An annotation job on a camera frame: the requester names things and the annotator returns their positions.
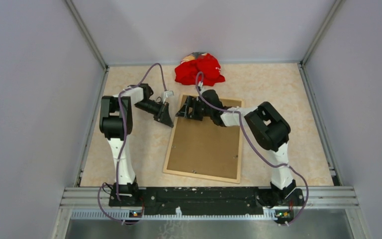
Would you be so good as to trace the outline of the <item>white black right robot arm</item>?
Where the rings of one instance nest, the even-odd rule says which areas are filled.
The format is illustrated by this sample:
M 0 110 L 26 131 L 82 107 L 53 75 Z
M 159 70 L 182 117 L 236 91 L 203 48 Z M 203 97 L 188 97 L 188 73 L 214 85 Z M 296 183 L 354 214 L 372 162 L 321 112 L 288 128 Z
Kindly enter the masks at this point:
M 224 105 L 215 90 L 205 90 L 199 91 L 197 97 L 188 96 L 176 116 L 190 120 L 210 118 L 217 126 L 240 127 L 256 155 L 272 169 L 270 189 L 258 194 L 259 203 L 268 208 L 306 205 L 306 199 L 292 176 L 295 170 L 289 165 L 290 125 L 271 103 L 263 102 L 252 108 L 232 107 Z M 257 151 L 245 131 L 246 127 L 269 157 Z

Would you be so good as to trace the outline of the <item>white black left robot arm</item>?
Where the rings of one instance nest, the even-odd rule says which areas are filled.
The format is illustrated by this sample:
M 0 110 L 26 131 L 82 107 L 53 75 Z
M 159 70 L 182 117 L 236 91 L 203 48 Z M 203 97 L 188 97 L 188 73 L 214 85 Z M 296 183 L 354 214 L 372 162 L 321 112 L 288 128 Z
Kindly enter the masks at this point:
M 151 114 L 158 123 L 174 127 L 167 102 L 167 98 L 174 95 L 173 91 L 165 90 L 159 101 L 151 99 L 153 93 L 148 84 L 141 83 L 128 86 L 116 96 L 101 99 L 99 129 L 110 146 L 115 166 L 112 204 L 133 206 L 140 198 L 128 139 L 133 130 L 132 108 Z

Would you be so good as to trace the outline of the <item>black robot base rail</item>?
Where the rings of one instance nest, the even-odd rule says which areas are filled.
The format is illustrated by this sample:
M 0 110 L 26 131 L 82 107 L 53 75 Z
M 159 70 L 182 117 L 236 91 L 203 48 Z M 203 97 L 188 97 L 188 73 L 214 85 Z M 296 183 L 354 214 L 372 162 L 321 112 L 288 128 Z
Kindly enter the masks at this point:
M 131 196 L 115 195 L 111 207 L 139 207 L 146 216 L 173 215 L 177 208 L 185 216 L 261 215 L 267 209 L 294 209 L 302 206 L 304 196 L 295 189 L 283 199 L 268 187 L 147 187 L 132 191 Z

